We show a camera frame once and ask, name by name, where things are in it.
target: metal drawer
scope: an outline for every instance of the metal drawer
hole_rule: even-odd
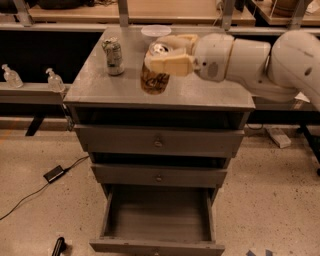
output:
[[[75,127],[84,151],[234,157],[242,130],[175,129],[136,126]]]
[[[93,164],[97,182],[212,188],[222,186],[227,169],[140,164]]]
[[[113,186],[96,252],[141,255],[222,255],[214,240],[207,189]]]

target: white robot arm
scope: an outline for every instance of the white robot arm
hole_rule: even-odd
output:
[[[155,44],[171,51],[149,51],[146,66],[154,72],[240,83],[254,95],[285,102],[304,93],[320,111],[320,42],[302,31],[267,42],[234,39],[226,34],[166,36]]]

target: soda can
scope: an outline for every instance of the soda can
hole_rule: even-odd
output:
[[[120,75],[124,71],[121,45],[116,37],[110,37],[102,42],[102,48],[107,58],[107,71],[109,75]]]

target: floor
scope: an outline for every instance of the floor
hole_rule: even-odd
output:
[[[0,218],[43,187],[46,172],[86,156],[63,120],[45,120],[35,136],[25,137],[28,122],[0,120]],[[296,127],[282,128],[292,141],[284,149],[263,128],[246,127],[213,205],[223,256],[249,251],[264,256],[266,250],[277,256],[320,255],[319,164]],[[113,255],[95,253],[88,244],[99,237],[105,203],[86,160],[0,221],[0,254],[51,255],[63,236],[68,245],[63,255]]]

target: black cable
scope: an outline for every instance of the black cable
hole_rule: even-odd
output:
[[[78,159],[77,161],[75,161],[70,167],[64,169],[64,172],[68,172],[70,169],[74,168],[75,166],[77,166],[78,164],[80,164],[81,162],[83,162],[85,159],[87,159],[89,156],[85,156],[82,157],[80,159]],[[19,203],[17,203],[17,205],[15,207],[12,208],[12,210],[10,212],[8,212],[6,215],[2,216],[0,218],[0,221],[3,220],[4,218],[6,218],[7,216],[9,216],[24,200],[26,200],[27,198],[29,198],[30,196],[33,196],[37,193],[39,193],[40,191],[42,191],[43,189],[45,189],[47,186],[49,186],[51,183],[47,183],[46,185],[44,185],[42,188],[40,188],[39,190],[37,190],[36,192],[33,192],[32,194],[22,198]]]
[[[22,199],[20,200],[20,202],[17,203],[17,205],[16,205],[15,207],[13,207],[13,209],[12,209],[10,212],[8,212],[6,215],[4,215],[3,217],[1,217],[0,220],[3,220],[5,217],[9,216],[25,199],[27,199],[28,197],[30,197],[30,196],[32,196],[32,195],[34,195],[34,194],[39,193],[41,190],[43,190],[43,189],[44,189],[45,187],[47,187],[48,185],[49,185],[49,183],[47,183],[46,185],[44,185],[44,186],[43,186],[42,188],[40,188],[38,191],[36,191],[36,192],[34,192],[34,193],[32,193],[32,194],[30,194],[30,195],[22,198]]]

